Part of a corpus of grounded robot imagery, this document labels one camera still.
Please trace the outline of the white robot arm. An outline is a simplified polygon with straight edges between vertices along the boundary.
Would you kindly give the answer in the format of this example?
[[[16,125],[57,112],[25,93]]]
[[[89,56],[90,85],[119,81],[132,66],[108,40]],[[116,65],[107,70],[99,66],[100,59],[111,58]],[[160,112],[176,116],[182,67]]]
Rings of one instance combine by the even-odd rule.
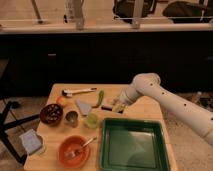
[[[179,97],[160,86],[156,73],[136,75],[131,84],[115,98],[113,111],[134,104],[140,97],[148,96],[159,102],[180,121],[213,146],[213,113]]]

